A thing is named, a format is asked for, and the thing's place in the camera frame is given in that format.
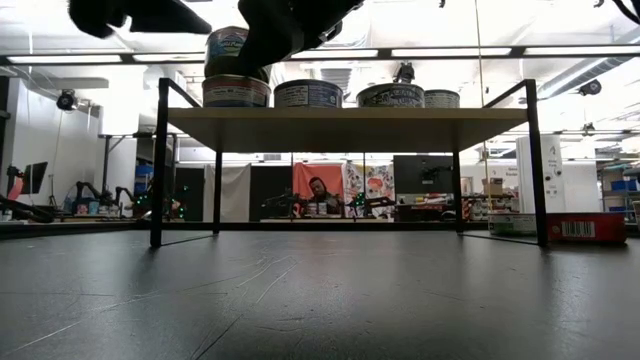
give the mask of computer monitor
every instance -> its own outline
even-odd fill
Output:
[[[27,165],[24,170],[24,177],[22,181],[24,186],[22,187],[22,194],[37,194],[42,187],[42,180],[44,180],[44,174],[47,172],[48,162],[41,162],[33,165]]]

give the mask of ceiling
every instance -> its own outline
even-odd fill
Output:
[[[345,19],[343,33],[328,47],[408,47],[541,44],[610,44],[635,25],[611,0],[600,8],[589,0],[367,0],[365,6]],[[213,28],[246,26],[237,10],[237,0],[190,2],[190,6]],[[203,51],[206,36],[191,34],[140,34],[120,29],[101,40],[78,31],[67,15],[67,0],[0,0],[0,54],[88,53],[88,52],[179,52]],[[415,83],[424,88],[445,88],[461,94],[462,106],[480,107],[524,78],[539,84],[550,81],[581,59],[441,60],[414,62]],[[348,63],[285,63],[279,71],[286,80],[317,77],[320,69],[350,69],[353,93],[372,83],[391,80],[398,63],[355,61]],[[543,129],[579,129],[596,122],[597,129],[640,126],[637,100],[640,65],[634,59],[598,77],[603,92],[582,98],[565,94],[540,103]],[[118,66],[35,68],[49,78],[113,78],[126,76]],[[172,76],[176,71],[192,81],[188,90],[200,96],[202,65],[165,65],[141,71]],[[100,102],[108,89],[84,89],[81,96]],[[155,123],[156,89],[147,85],[147,109],[141,125]],[[508,106],[520,106],[517,95]],[[499,141],[510,141],[502,138]]]

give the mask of black floor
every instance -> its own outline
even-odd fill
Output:
[[[1,241],[0,358],[640,354],[635,240],[543,250],[447,232],[227,232],[151,251],[147,236]]]

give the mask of white curtain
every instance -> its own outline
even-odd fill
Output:
[[[204,222],[213,221],[213,194],[216,169],[212,165],[204,168]],[[244,167],[222,168],[221,222],[249,221],[249,193],[251,191],[251,164]]]

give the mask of man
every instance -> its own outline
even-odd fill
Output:
[[[340,195],[332,195],[327,191],[327,185],[319,177],[313,177],[309,180],[309,188],[313,193],[313,197],[309,199],[310,203],[326,203],[327,214],[343,215],[344,204]]]

